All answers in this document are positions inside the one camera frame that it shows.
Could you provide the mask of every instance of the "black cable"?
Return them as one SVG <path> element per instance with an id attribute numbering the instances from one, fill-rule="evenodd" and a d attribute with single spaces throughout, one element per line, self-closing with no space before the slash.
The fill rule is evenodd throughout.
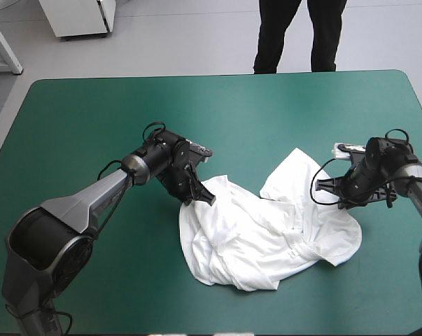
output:
<path id="1" fill-rule="evenodd" d="M 55 309 L 49 309 L 49 308 L 45 308 L 45 307 L 38 307 L 38 308 L 35 308 L 35 309 L 33 309 L 33 310 L 31 310 L 31 311 L 28 311 L 26 314 L 23 314 L 23 315 L 16 315 L 16 314 L 14 314 L 11 310 L 10 310 L 10 307 L 6 304 L 6 311 L 11 315 L 11 316 L 13 316 L 15 319 L 18 319 L 18 320 L 22 320 L 22 319 L 25 319 L 26 317 L 28 317 L 28 316 L 30 316 L 30 315 L 32 315 L 32 314 L 35 314 L 36 312 L 45 312 L 45 313 L 49 313 L 49 314 L 54 314 L 54 315 L 62 315 L 62 316 L 66 316 L 68 319 L 69 319 L 69 325 L 68 325 L 68 328 L 66 328 L 66 331 L 65 332 L 63 332 L 62 331 L 62 336 L 66 336 L 66 335 L 68 335 L 69 334 L 69 331 L 71 330 L 71 328 L 72 328 L 72 323 L 73 323 L 73 317 L 72 317 L 72 315 L 70 315 L 70 313 L 66 313 L 65 311 L 57 311 L 57 310 L 55 310 Z"/>
<path id="2" fill-rule="evenodd" d="M 100 172 L 99 172 L 99 175 L 97 175 L 97 180 L 100 180 L 101 179 L 101 175 L 111 166 L 111 165 L 114 165 L 115 163 L 120 163 L 121 165 L 123 164 L 122 163 L 122 161 L 120 161 L 120 160 L 113 160 L 113 161 L 111 161 L 111 162 L 109 162 L 106 166 L 105 166 L 105 168 L 103 168 Z"/>
<path id="3" fill-rule="evenodd" d="M 119 205 L 120 201 L 122 201 L 122 198 L 125 195 L 125 191 L 127 191 L 127 186 L 128 186 L 128 183 L 129 183 L 129 180 L 130 179 L 131 179 L 131 175 L 128 174 L 127 177 L 125 178 L 124 186 L 120 190 L 120 195 L 119 195 L 118 200 L 115 202 L 113 208 L 110 210 L 110 212 L 108 213 L 107 217 L 104 219 L 104 221 L 102 222 L 102 224 L 100 225 L 100 227 L 97 230 L 97 232 L 95 233 L 95 235 L 91 238 L 90 242 L 85 247 L 85 250 L 87 250 L 94 243 L 94 241 L 99 238 L 100 232 L 105 228 L 105 225 L 111 219 L 111 216 L 114 214 L 114 211 L 118 208 L 118 205 Z"/>
<path id="4" fill-rule="evenodd" d="M 162 133 L 163 131 L 165 131 L 166 130 L 166 124 L 164 124 L 162 121 L 155 121 L 155 122 L 152 122 L 152 123 L 150 123 L 150 124 L 148 124 L 147 125 L 147 127 L 143 130 L 143 132 L 142 132 L 142 140 L 143 140 L 143 142 L 144 143 L 146 143 L 147 142 L 147 139 L 146 139 L 146 131 L 150 128 L 150 127 L 152 127 L 152 126 L 156 126 L 156 125 L 159 125 L 159 126 L 162 126 L 162 127 L 160 127 L 160 128 L 155 128 L 154 130 L 153 130 L 153 132 L 156 132 L 154 135 L 158 135 L 159 133 Z"/>
<path id="5" fill-rule="evenodd" d="M 314 181 L 315 181 L 316 175 L 318 175 L 324 169 L 325 166 L 327 166 L 328 164 L 330 164 L 332 161 L 335 161 L 335 160 L 336 159 L 333 158 L 333 159 L 330 159 L 329 161 L 327 161 L 325 164 L 323 164 L 311 180 L 311 183 L 310 183 L 310 198 L 311 198 L 312 201 L 314 201 L 315 203 L 317 203 L 319 205 L 336 205 L 336 204 L 339 204 L 339 203 L 342 202 L 342 201 L 336 201 L 336 202 L 332 202 L 332 203 L 318 202 L 316 199 L 314 199 L 314 195 L 312 194 L 312 191 L 311 191 L 313 186 L 314 186 Z"/>

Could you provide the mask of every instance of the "black pants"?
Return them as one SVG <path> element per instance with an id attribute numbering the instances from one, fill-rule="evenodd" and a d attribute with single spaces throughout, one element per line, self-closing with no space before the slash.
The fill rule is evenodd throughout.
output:
<path id="1" fill-rule="evenodd" d="M 260 29 L 255 74 L 275 74 L 283 50 L 284 34 L 292 22 L 301 0 L 259 0 Z M 311 50 L 312 71 L 335 71 L 342 13 L 346 0 L 308 0 L 314 26 Z"/>

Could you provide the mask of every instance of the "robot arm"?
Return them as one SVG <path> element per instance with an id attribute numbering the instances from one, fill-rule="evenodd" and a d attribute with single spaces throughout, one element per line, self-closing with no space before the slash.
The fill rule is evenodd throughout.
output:
<path id="1" fill-rule="evenodd" d="M 391 131 L 401 131 L 406 139 L 390 139 Z M 336 143 L 335 159 L 350 160 L 344 176 L 317 180 L 316 190 L 339 197 L 340 209 L 364 207 L 370 202 L 386 200 L 388 207 L 397 195 L 408 197 L 422 217 L 422 162 L 415 156 L 409 136 L 392 129 L 384 138 L 371 138 L 366 147 Z M 422 285 L 422 242 L 419 275 Z"/>
<path id="2" fill-rule="evenodd" d="M 98 224 L 100 215 L 112 204 L 115 209 L 127 189 L 156 177 L 170 195 L 186 204 L 192 200 L 213 204 L 215 196 L 195 170 L 212 152 L 170 132 L 163 123 L 154 122 L 146 130 L 154 125 L 162 127 L 119 161 L 120 169 L 74 195 L 43 202 L 22 215 L 10 231 L 2 294 L 22 335 L 63 335 L 57 315 L 69 315 L 55 311 L 52 299 L 86 265 L 104 225 Z"/>

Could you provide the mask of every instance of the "white cabinet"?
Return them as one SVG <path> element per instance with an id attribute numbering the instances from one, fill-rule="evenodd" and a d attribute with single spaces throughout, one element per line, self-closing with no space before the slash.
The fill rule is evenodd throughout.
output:
<path id="1" fill-rule="evenodd" d="M 55 36 L 113 31 L 115 0 L 39 0 Z"/>

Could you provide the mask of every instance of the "white furniture leg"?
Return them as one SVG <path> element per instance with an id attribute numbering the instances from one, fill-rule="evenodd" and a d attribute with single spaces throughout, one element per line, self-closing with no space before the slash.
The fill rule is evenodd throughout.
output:
<path id="1" fill-rule="evenodd" d="M 22 66 L 17 60 L 12 49 L 0 31 L 0 54 L 5 62 L 0 62 L 0 71 L 12 71 L 14 74 L 22 73 Z"/>

